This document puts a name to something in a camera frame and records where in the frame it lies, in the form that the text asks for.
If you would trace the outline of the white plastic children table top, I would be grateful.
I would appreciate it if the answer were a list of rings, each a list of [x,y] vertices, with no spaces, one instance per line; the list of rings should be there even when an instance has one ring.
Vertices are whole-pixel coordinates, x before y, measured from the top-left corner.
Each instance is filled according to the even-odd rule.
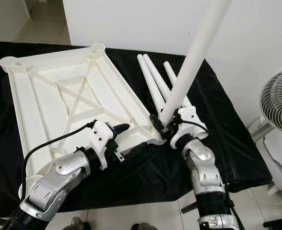
[[[25,169],[24,182],[33,184],[51,163],[77,147],[99,144],[90,128],[75,134],[91,121],[129,128],[115,136],[117,151],[99,151],[100,169],[143,144],[162,144],[150,112],[126,81],[132,65],[128,50],[62,45],[0,42],[1,73],[10,85],[14,119],[20,134],[21,153],[47,143],[34,153]]]

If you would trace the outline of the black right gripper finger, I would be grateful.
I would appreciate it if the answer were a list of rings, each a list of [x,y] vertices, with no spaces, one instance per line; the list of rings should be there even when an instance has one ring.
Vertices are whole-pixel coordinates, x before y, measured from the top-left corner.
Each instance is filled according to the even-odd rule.
[[[154,129],[156,129],[156,131],[158,131],[161,138],[165,138],[165,127],[164,127],[163,123],[159,120],[158,116],[156,116],[154,114],[150,114],[150,121],[151,121]]]

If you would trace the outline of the black robot right foot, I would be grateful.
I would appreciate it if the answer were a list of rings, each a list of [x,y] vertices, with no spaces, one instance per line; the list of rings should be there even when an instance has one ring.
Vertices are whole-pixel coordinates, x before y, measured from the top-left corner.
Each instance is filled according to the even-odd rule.
[[[158,230],[158,228],[149,223],[136,223],[130,230]]]

